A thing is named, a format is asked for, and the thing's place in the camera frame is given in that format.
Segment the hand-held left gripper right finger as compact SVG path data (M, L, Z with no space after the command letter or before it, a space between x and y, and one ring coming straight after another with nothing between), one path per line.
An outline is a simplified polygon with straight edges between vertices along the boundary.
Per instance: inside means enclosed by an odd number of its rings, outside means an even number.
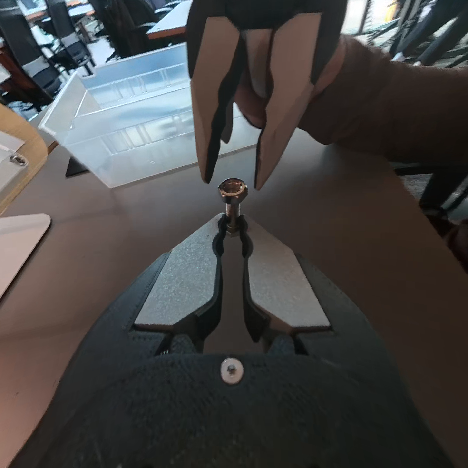
M331 323L293 250L246 215L239 218L243 314L254 342L331 331Z

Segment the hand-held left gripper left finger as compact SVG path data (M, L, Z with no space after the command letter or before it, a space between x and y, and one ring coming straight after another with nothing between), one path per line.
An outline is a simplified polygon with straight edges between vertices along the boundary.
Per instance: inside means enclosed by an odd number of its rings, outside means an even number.
M186 334L203 342L221 317L224 214L169 253L134 325L143 331Z

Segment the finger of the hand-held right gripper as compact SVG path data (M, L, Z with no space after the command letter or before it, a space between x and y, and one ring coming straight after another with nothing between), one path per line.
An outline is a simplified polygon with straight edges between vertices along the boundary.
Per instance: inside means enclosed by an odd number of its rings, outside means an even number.
M311 71L321 16L298 14L273 34L267 69L272 90L257 144L256 190L264 186L278 165L311 98Z
M231 139L234 95L242 73L241 33L227 17L209 17L190 79L196 156L206 184L213 177L221 143Z

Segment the silver bolt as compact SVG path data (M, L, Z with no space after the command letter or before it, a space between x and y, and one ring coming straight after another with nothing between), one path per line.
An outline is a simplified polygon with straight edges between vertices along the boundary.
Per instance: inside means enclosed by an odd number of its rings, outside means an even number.
M239 235L239 217L241 216L240 203L225 204L226 235L237 237Z

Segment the silver hex nut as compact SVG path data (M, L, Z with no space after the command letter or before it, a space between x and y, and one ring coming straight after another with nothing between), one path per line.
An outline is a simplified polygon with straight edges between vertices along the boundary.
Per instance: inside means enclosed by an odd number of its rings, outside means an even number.
M228 178L218 186L219 194L224 204L238 205L248 195L248 187L245 182L238 178Z

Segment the person's right forearm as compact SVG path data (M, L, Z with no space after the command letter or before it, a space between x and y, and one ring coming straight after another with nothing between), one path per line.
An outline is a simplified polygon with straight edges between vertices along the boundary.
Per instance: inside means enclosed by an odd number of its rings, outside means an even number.
M298 128L401 163L467 165L467 67L410 66L342 35L340 61Z

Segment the desk with reddish edge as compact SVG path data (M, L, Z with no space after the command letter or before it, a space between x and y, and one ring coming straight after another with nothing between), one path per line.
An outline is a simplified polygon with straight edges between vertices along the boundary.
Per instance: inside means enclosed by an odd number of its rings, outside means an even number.
M147 32L150 40L184 37L192 1L182 1Z

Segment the clear plastic bin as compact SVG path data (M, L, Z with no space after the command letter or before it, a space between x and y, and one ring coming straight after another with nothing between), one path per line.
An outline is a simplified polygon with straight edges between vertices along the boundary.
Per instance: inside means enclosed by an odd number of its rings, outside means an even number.
M197 165L186 44L74 73L38 128L108 188Z

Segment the dark office chair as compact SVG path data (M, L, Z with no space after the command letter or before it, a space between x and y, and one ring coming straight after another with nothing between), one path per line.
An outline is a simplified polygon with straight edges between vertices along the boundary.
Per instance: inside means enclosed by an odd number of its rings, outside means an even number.
M167 47L167 39L150 39L147 31L158 21L155 10L165 1L90 0L111 45L120 58L128 58Z

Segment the black office chair grey band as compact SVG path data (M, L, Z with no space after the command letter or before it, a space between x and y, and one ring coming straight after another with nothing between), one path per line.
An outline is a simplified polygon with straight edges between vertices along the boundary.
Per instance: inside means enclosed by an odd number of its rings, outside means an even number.
M60 73L36 42L17 1L0 2L1 38L22 73L33 84L32 103L47 106L60 90Z
M64 0L46 0L45 4L50 16L54 36L58 39L59 50L52 59L67 72L83 67L91 75L95 63L86 44L76 32L73 21L68 14L67 4Z

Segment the black flat pad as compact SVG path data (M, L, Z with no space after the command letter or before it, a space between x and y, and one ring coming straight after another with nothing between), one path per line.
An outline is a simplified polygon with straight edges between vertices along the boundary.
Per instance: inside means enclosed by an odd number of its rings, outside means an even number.
M68 179L86 173L89 173L89 170L82 163L76 160L73 156L70 156L65 177Z

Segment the white stand base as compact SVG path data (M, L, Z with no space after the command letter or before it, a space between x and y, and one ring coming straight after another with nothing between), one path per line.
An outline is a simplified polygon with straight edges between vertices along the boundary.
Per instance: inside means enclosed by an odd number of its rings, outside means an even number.
M47 214L1 217L0 295L7 291L18 272L42 240L51 224Z

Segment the wooden display board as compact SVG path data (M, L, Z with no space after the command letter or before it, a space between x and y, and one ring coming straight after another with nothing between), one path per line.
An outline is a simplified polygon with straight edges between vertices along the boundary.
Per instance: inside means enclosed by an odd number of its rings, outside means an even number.
M9 193L1 196L0 213L3 214L43 168L49 153L38 130L3 104L0 105L0 129L4 133L24 141L24 144L19 148L19 154L29 163Z

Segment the person's right leg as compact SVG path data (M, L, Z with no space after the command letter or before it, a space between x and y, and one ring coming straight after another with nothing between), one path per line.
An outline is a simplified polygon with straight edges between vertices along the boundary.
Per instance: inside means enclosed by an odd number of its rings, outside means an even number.
M447 247L468 273L468 219L454 224L444 237Z

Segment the printed instruction sheet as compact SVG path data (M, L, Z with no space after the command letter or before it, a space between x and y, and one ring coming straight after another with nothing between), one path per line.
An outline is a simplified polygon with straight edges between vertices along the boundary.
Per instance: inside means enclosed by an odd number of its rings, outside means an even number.
M28 166L20 168L9 161L10 153L19 153L24 141L0 132L0 200L3 201L26 174Z

